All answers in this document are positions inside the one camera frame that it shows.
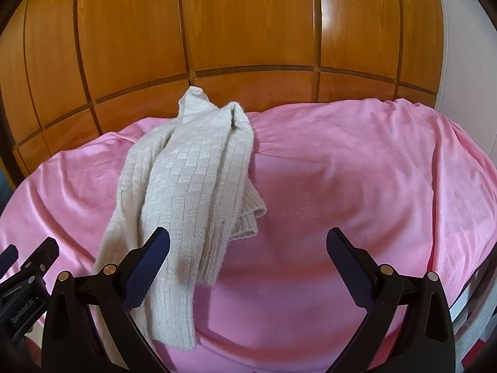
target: blue gripper pad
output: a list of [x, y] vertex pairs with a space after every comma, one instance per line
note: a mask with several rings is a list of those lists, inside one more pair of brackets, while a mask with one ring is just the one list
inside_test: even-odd
[[5, 275], [11, 266], [14, 265], [18, 257], [19, 253], [17, 252], [17, 248], [12, 244], [0, 254], [0, 279], [3, 278], [3, 275]]
[[142, 248], [130, 251], [119, 265], [121, 268], [123, 264], [126, 264], [128, 257], [134, 260], [136, 256], [139, 256], [133, 268], [126, 273], [125, 280], [121, 282], [123, 287], [122, 303], [126, 312], [129, 313], [133, 308], [142, 305], [153, 280], [169, 253], [170, 247], [169, 233], [166, 229], [158, 227]]

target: logo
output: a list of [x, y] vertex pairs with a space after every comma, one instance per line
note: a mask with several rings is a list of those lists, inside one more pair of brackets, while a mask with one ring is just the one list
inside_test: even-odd
[[28, 303], [26, 303], [26, 305], [21, 308], [21, 310], [18, 311], [18, 313], [16, 314], [16, 316], [14, 318], [12, 318], [12, 322], [14, 324], [16, 324], [20, 319], [21, 317], [26, 313], [26, 311], [29, 310], [29, 308], [34, 304], [34, 300], [33, 299], [29, 299]]

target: silver bolt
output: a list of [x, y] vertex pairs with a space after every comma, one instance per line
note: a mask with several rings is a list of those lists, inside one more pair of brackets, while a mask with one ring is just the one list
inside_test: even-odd
[[105, 275], [112, 275], [113, 273], [115, 273], [115, 271], [117, 270], [117, 266], [114, 265], [114, 264], [109, 264], [109, 265], [106, 265], [104, 268], [103, 268], [103, 273]]
[[58, 279], [63, 282], [64, 280], [66, 280], [67, 278], [69, 277], [69, 272], [67, 272], [66, 270], [64, 272], [60, 272], [59, 273], [59, 277]]
[[438, 280], [438, 275], [435, 272], [428, 272], [428, 279], [432, 282], [436, 282]]
[[393, 275], [394, 269], [390, 265], [381, 265], [380, 271], [383, 275]]

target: brown wooden wall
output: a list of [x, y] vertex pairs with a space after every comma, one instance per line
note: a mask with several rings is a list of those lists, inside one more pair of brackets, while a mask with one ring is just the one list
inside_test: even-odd
[[25, 175], [60, 150], [176, 115], [188, 85], [246, 111], [376, 97], [433, 106], [440, 0], [23, 0], [0, 91]]

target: pink fabric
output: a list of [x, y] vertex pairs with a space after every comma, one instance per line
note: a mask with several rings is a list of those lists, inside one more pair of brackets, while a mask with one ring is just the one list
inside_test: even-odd
[[[364, 316], [326, 253], [332, 227], [401, 274], [435, 270], [449, 303], [495, 244], [497, 172], [431, 108], [367, 99], [286, 105], [249, 118], [250, 178], [268, 212], [256, 237], [230, 243], [216, 285], [197, 288], [197, 349], [157, 344], [170, 369], [326, 371]], [[0, 218], [0, 249], [14, 243], [23, 261], [56, 238], [61, 255], [48, 289], [61, 270], [90, 273], [127, 150], [161, 122], [139, 121], [42, 164]]]

